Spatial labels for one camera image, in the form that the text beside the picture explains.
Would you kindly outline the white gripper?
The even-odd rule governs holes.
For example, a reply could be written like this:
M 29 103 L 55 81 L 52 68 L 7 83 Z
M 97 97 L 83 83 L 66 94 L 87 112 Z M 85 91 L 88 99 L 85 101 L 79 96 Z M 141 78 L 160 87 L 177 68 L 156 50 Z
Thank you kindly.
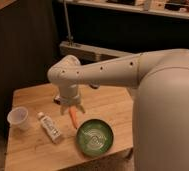
M 78 85 L 67 85 L 59 87 L 59 94 L 61 108 L 60 112 L 61 115 L 64 115 L 67 111 L 66 106 L 73 106 L 76 105 L 77 109 L 80 110 L 82 113 L 85 113 L 84 107 L 80 104 L 81 103 L 81 94 L 79 91 Z

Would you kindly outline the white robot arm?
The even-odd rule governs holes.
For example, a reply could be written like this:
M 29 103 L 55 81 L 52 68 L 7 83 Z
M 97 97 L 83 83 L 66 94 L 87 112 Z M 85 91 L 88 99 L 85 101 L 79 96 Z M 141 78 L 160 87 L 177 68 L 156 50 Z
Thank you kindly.
M 80 84 L 135 91 L 135 171 L 189 171 L 189 49 L 142 52 L 82 65 L 67 55 L 48 70 L 61 102 L 79 101 Z

